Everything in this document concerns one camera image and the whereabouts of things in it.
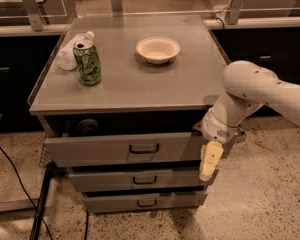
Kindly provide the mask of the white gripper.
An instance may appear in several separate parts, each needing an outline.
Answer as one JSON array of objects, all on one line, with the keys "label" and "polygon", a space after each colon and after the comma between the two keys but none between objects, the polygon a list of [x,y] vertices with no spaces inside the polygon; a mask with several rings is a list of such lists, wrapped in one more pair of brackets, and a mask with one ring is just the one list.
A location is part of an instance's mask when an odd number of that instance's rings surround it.
[{"label": "white gripper", "polygon": [[209,181],[222,157],[222,144],[228,143],[237,131],[239,119],[236,114],[223,111],[215,112],[210,108],[204,115],[202,122],[195,123],[194,131],[201,131],[203,137],[209,142],[201,148],[201,162],[199,178]]}]

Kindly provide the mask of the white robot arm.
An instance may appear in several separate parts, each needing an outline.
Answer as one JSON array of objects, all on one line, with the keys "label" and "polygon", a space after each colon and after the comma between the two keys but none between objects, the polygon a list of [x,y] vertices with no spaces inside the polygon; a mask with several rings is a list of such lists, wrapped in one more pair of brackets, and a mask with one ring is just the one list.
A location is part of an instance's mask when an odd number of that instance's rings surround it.
[{"label": "white robot arm", "polygon": [[266,105],[300,126],[300,85],[285,82],[266,68],[248,61],[227,65],[222,73],[224,91],[195,127],[207,143],[201,148],[199,178],[208,181],[224,152],[223,145],[241,122]]}]

